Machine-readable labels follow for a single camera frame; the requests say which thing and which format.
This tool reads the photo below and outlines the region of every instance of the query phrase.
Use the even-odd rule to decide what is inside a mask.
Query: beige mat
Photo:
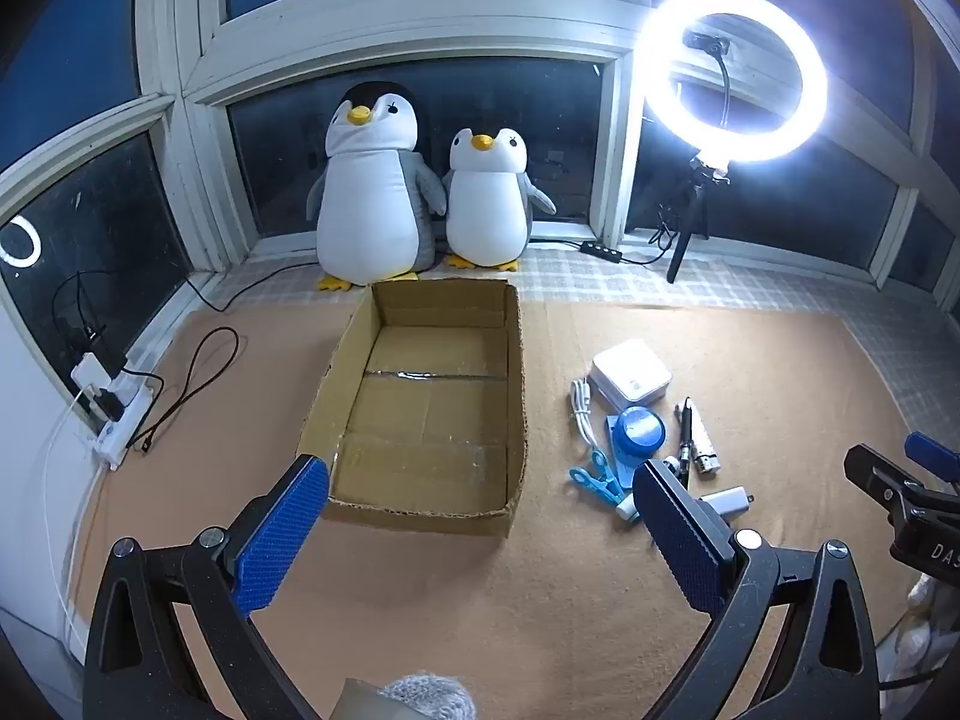
[[[875,636],[896,621],[913,574],[888,556],[884,513],[844,479],[842,461],[856,442],[897,458],[906,429],[840,320],[589,303],[522,308],[530,451],[510,538],[321,521],[275,603],[254,615],[321,716],[344,678],[382,685],[421,669],[460,677],[483,720],[626,720],[651,706],[707,616],[688,608],[644,528],[619,528],[566,477],[583,459],[569,382],[593,354],[634,336],[674,372],[661,413],[692,395],[721,455],[717,482],[691,480],[691,491],[747,485],[755,503],[740,523],[774,544],[817,548],[842,538]],[[175,382],[217,324],[237,328],[242,353],[148,456],[131,454],[104,481],[85,520],[78,604],[86,614],[117,538],[136,536],[148,548],[185,543],[205,526],[229,524],[277,480],[348,310],[251,307],[201,314],[182,332],[161,366]],[[197,375],[208,376],[228,352],[229,340]],[[675,422],[665,421],[674,447]],[[240,717],[195,620],[181,619],[217,706]],[[774,636],[765,630],[758,649],[769,652]],[[758,660],[748,666],[754,685]],[[744,707],[751,693],[738,689],[728,709]]]

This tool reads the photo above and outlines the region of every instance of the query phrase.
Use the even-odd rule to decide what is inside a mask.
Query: small penguin plush toy
[[[306,199],[318,209],[321,290],[403,277],[433,265],[436,244],[427,204],[446,210],[446,194],[424,158],[411,95],[400,84],[370,81],[347,91],[326,131],[328,162]]]
[[[462,129],[450,146],[446,240],[455,268],[516,271],[530,242],[533,208],[557,213],[553,201],[527,177],[527,146],[520,134],[501,129],[496,138]]]

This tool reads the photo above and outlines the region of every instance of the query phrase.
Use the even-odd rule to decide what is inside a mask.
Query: gray fluffy object
[[[476,720],[477,710],[467,690],[449,677],[412,674],[390,683],[380,692],[433,720]]]

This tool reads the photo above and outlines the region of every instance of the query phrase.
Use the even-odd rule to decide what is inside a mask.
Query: black pen
[[[693,460],[693,409],[690,399],[683,401],[683,413],[680,415],[680,483],[683,489],[690,482],[690,461]]]

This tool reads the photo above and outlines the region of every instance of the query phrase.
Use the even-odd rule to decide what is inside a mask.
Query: blue clip
[[[960,455],[930,436],[911,433],[904,442],[904,454],[943,481],[960,482]]]
[[[624,493],[620,483],[616,480],[616,476],[613,475],[607,456],[600,450],[594,449],[590,452],[590,459],[596,467],[597,473],[600,474],[600,478],[594,479],[587,473],[587,469],[573,466],[570,469],[570,479],[584,490],[589,490],[601,500],[616,507],[627,497],[627,493]]]

